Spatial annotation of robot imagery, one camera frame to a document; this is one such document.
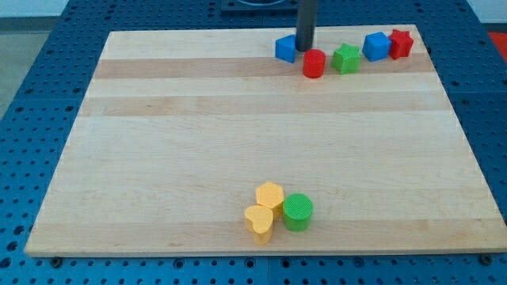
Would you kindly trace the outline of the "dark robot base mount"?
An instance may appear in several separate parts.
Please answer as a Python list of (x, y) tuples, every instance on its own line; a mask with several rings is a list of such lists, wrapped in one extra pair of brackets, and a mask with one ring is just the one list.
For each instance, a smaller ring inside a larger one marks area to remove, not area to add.
[(298, 0), (219, 0), (221, 13), (271, 13), (294, 11)]

